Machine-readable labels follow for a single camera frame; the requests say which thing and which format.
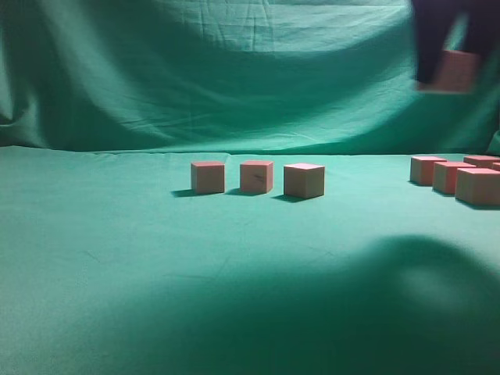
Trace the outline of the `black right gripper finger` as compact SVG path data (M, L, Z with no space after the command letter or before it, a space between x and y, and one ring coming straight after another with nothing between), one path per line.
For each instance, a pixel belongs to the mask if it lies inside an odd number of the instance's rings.
M467 13L464 52L475 55L473 82L499 44L499 0L465 1Z

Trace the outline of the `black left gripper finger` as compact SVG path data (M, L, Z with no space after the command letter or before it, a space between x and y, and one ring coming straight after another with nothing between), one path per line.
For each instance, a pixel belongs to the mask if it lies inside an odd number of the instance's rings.
M468 1L413 0L410 2L416 38L416 81L434 81L446 37Z

